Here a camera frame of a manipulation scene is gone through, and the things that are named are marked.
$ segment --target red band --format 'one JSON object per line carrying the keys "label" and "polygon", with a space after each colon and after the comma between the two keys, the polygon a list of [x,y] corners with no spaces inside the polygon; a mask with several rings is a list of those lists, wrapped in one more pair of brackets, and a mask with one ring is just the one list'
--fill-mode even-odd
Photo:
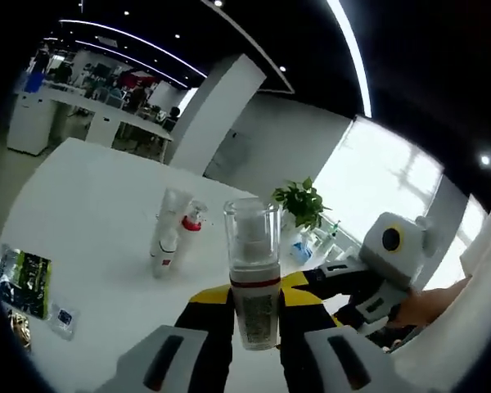
{"label": "red band", "polygon": [[236,282],[231,280],[229,278],[229,281],[231,281],[231,285],[237,288],[262,288],[262,287],[270,287],[272,285],[278,284],[280,282],[280,278],[274,278],[273,280],[269,281],[261,281],[261,282]]}

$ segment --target ceiling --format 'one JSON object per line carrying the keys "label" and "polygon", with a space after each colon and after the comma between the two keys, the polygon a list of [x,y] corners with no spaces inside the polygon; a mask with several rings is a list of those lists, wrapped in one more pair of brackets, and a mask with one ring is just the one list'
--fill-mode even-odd
{"label": "ceiling", "polygon": [[[61,17],[126,31],[205,75],[224,57],[246,53],[268,76],[263,90],[349,118],[364,113],[354,63],[327,0],[227,0],[219,9],[225,15],[205,0],[83,1],[83,7],[80,0],[65,2]],[[491,1],[340,3],[362,55],[372,118],[427,150],[461,190],[490,207],[491,165],[481,168],[479,157],[491,157]],[[107,47],[95,37],[111,38],[118,52],[189,88],[204,80],[187,65],[114,31],[55,23],[47,36],[76,48],[76,39]]]}

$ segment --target ceiling light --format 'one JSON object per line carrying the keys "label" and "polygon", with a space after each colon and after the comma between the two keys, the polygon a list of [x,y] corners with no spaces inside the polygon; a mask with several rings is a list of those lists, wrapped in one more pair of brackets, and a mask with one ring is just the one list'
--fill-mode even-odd
{"label": "ceiling light", "polygon": [[349,23],[349,19],[347,19],[344,8],[342,8],[340,4],[340,0],[327,0],[327,4],[329,4],[329,7],[335,15],[336,21],[340,25],[345,42],[347,42],[347,47],[351,53],[351,58],[353,59],[354,63],[354,70],[357,73],[358,85],[360,86],[360,94],[362,95],[364,115],[366,117],[371,117],[371,101],[369,99],[369,87],[367,86],[366,71],[363,68],[362,55],[360,54],[357,40],[354,37],[353,29],[351,29],[351,24]]}
{"label": "ceiling light", "polygon": [[491,159],[488,156],[481,156],[480,162],[482,163],[482,165],[488,166],[489,164],[491,164]]}
{"label": "ceiling light", "polygon": [[157,49],[163,53],[165,53],[166,55],[168,56],[171,56],[174,60],[176,61],[180,61],[182,64],[184,64],[185,66],[191,68],[193,71],[195,71],[197,74],[203,76],[204,78],[207,78],[207,75],[204,74],[202,71],[196,69],[195,67],[193,67],[192,65],[190,64],[187,64],[184,60],[182,60],[180,57],[176,57],[173,53],[170,53],[170,52],[167,52],[165,49],[163,49],[162,47],[158,47],[156,46],[154,43],[150,43],[149,41],[146,41],[145,39],[143,38],[140,38],[140,37],[137,37],[136,35],[133,35],[133,34],[130,34],[130,33],[127,33],[125,31],[122,31],[122,30],[118,30],[118,29],[115,29],[114,27],[110,27],[110,26],[106,26],[106,25],[100,25],[99,23],[94,23],[94,22],[87,22],[85,20],[72,20],[72,19],[60,19],[59,22],[61,23],[79,23],[81,25],[89,25],[89,26],[95,26],[95,27],[100,27],[102,29],[107,29],[107,30],[110,30],[110,31],[115,31],[116,33],[120,33],[120,34],[123,34],[127,37],[130,37],[130,38],[133,38],[133,39],[137,39],[138,41],[140,41],[141,43],[145,43],[146,45],[149,45],[150,47],[153,47],[154,49]]}
{"label": "ceiling light", "polygon": [[140,65],[142,65],[142,66],[144,66],[144,67],[146,67],[146,68],[149,68],[149,69],[151,69],[151,70],[155,71],[156,73],[158,73],[158,74],[160,74],[160,75],[163,75],[163,76],[165,76],[165,77],[167,77],[167,78],[169,78],[169,79],[171,79],[171,80],[175,81],[175,82],[176,82],[177,84],[179,84],[180,86],[183,86],[184,88],[187,88],[187,86],[186,86],[185,84],[183,84],[182,82],[177,81],[177,80],[176,80],[175,78],[173,78],[172,76],[167,75],[166,73],[164,73],[164,72],[162,72],[162,71],[159,71],[159,70],[157,70],[156,68],[153,68],[153,67],[151,67],[150,65],[147,65],[146,63],[142,63],[141,61],[139,61],[139,60],[137,60],[137,59],[133,59],[132,57],[129,57],[129,56],[124,55],[124,54],[122,54],[122,53],[119,53],[119,52],[117,52],[117,51],[113,51],[112,49],[108,49],[107,47],[101,47],[100,45],[95,45],[94,43],[85,43],[84,41],[79,41],[79,40],[76,40],[76,43],[81,43],[81,44],[83,44],[83,45],[88,45],[88,46],[90,46],[90,47],[95,47],[95,48],[97,48],[97,49],[101,49],[102,51],[108,51],[108,52],[114,53],[115,55],[125,57],[126,59],[132,60],[132,61],[134,61],[135,63],[138,63],[138,64],[140,64]]}

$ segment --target potted plant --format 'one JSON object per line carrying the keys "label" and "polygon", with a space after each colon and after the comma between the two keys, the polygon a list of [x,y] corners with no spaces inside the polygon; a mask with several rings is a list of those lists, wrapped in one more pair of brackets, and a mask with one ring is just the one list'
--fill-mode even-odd
{"label": "potted plant", "polygon": [[302,228],[314,229],[322,225],[320,214],[327,208],[323,206],[322,197],[317,194],[311,178],[305,179],[302,183],[290,181],[287,187],[276,188],[273,198],[282,204],[284,210],[283,230],[287,231],[288,225],[294,225],[298,232]]}

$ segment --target small package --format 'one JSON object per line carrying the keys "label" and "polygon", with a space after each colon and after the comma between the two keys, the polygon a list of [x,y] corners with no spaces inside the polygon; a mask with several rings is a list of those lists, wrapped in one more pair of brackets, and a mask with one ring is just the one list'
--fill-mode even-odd
{"label": "small package", "polygon": [[0,297],[9,305],[45,319],[50,276],[50,260],[2,245]]}
{"label": "small package", "polygon": [[49,306],[47,324],[58,336],[64,340],[72,340],[76,330],[76,321],[79,312],[61,302],[52,301]]}

